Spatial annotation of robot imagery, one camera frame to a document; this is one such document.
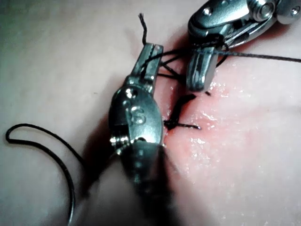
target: silver metal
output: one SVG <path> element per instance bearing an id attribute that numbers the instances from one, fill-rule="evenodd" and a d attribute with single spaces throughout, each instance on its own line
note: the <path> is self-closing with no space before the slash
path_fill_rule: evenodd
<path id="1" fill-rule="evenodd" d="M 153 99 L 161 58 L 146 61 L 163 52 L 160 45 L 147 43 L 123 86 L 114 94 L 109 111 L 111 144 L 115 150 L 137 141 L 161 144 L 163 121 Z"/>
<path id="2" fill-rule="evenodd" d="M 150 183 L 158 176 L 157 162 L 160 152 L 165 152 L 162 145 L 145 141 L 124 145 L 118 150 L 121 162 L 127 175 L 132 179 L 136 188 Z"/>
<path id="3" fill-rule="evenodd" d="M 190 18 L 188 32 L 196 44 L 214 36 L 234 48 L 257 38 L 277 20 L 283 24 L 298 20 L 300 10 L 301 0 L 209 0 Z M 205 49 L 203 56 L 193 54 L 187 69 L 188 90 L 210 87 L 218 60 L 214 48 Z"/>
<path id="4" fill-rule="evenodd" d="M 248 0 L 248 6 L 252 19 L 258 22 L 272 17 L 276 8 L 274 0 Z"/>
<path id="5" fill-rule="evenodd" d="M 301 0 L 280 0 L 277 4 L 277 20 L 291 24 L 301 17 Z"/>
<path id="6" fill-rule="evenodd" d="M 205 54 L 194 52 L 188 64 L 189 76 L 186 86 L 190 91 L 208 90 L 213 80 L 218 55 L 214 54 L 215 47 L 204 48 Z"/>

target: skin surface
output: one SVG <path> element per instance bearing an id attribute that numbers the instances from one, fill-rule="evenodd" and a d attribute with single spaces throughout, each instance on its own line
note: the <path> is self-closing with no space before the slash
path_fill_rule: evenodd
<path id="1" fill-rule="evenodd" d="M 101 165 L 111 97 L 143 47 L 137 15 L 144 13 L 147 41 L 167 51 L 188 44 L 188 19 L 204 2 L 2 2 L 1 134 L 17 123 L 36 124 Z M 300 21 L 276 25 L 235 50 L 300 58 L 300 31 Z M 171 67 L 184 73 L 186 63 Z M 197 93 L 182 111 L 181 123 L 202 130 L 165 131 L 168 156 L 178 169 L 170 179 L 184 225 L 301 225 L 300 69 L 296 63 L 229 57 L 216 70 L 212 96 Z M 184 93 L 176 81 L 158 78 L 155 99 L 163 119 Z M 142 225 L 132 220 L 141 210 L 119 163 L 89 183 L 78 161 L 54 139 L 31 129 L 12 136 L 41 142 L 65 162 L 76 188 L 77 224 Z M 3 138 L 0 172 L 0 225 L 65 224 L 67 185 L 47 155 Z"/>

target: metal instrument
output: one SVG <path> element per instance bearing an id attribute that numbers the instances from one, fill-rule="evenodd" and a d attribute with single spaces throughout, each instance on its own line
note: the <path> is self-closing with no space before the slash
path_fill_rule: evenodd
<path id="1" fill-rule="evenodd" d="M 234 48 L 267 31 L 276 21 L 291 24 L 301 17 L 301 0 L 209 0 L 188 22 L 192 43 L 212 39 L 220 43 L 195 52 L 188 64 L 186 87 L 207 91 L 214 77 L 218 55 L 226 45 Z"/>

